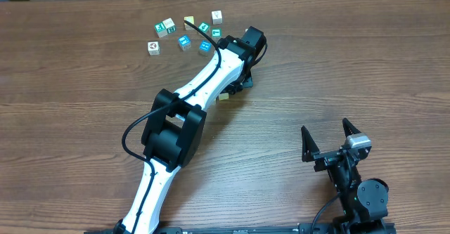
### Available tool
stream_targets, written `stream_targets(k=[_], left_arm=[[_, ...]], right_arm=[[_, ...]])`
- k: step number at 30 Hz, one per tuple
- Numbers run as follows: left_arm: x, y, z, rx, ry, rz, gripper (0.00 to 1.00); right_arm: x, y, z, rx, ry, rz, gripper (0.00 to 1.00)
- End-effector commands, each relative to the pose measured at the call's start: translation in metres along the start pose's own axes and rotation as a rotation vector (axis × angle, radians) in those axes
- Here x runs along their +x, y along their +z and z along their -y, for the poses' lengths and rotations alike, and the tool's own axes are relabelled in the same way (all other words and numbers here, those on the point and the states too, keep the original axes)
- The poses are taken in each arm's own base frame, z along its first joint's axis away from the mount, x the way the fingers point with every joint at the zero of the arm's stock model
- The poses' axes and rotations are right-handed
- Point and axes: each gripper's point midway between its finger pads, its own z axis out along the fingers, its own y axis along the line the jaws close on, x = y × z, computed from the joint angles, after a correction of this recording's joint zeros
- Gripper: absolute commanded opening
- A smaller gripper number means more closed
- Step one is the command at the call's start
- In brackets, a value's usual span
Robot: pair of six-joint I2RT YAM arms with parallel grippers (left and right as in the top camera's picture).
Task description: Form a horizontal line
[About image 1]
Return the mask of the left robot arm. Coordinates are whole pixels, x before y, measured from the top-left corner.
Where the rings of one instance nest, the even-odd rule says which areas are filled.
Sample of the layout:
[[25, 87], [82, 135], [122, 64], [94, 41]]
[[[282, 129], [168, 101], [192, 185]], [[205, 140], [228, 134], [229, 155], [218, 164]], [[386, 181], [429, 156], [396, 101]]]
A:
[[241, 38], [227, 36], [213, 45], [215, 52], [189, 83], [175, 92], [162, 89], [151, 111], [130, 124], [129, 133], [145, 122], [141, 143], [143, 175], [131, 209], [114, 233], [155, 233], [172, 181], [193, 158], [205, 126], [207, 109], [222, 94], [252, 86], [251, 69], [266, 52], [263, 31], [249, 27]]

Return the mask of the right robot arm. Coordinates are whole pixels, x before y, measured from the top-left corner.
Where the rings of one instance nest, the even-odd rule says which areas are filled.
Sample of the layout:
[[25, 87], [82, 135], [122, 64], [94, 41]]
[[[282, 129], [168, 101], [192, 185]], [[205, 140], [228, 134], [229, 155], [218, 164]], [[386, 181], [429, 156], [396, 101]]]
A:
[[[316, 172], [327, 171], [337, 192], [304, 229], [308, 233], [395, 234], [394, 224], [383, 220], [388, 215], [389, 186], [379, 178], [363, 181], [357, 169], [357, 164], [371, 151], [371, 140], [347, 118], [342, 125], [345, 142], [330, 152], [321, 152], [309, 130], [301, 128], [302, 161], [313, 162]], [[331, 223], [318, 224], [322, 213], [336, 200], [342, 205], [343, 215], [336, 216]]]

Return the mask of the white block yellow side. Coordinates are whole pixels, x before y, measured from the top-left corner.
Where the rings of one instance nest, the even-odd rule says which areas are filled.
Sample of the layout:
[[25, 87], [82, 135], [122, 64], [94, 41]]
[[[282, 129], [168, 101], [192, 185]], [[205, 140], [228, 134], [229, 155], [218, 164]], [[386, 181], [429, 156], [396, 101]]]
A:
[[219, 100], [227, 100], [227, 99], [229, 99], [229, 94], [228, 93], [221, 93], [221, 94], [219, 94], [218, 99]]

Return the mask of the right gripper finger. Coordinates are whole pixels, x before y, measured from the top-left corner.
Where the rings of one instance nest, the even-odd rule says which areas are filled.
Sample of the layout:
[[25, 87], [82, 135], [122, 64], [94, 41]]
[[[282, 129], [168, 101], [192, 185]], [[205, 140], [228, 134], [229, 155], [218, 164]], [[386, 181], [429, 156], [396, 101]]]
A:
[[312, 162], [314, 161], [314, 156], [320, 153], [320, 150], [315, 143], [314, 139], [311, 137], [306, 126], [302, 126], [302, 161]]
[[347, 118], [342, 120], [342, 125], [346, 137], [361, 133]]

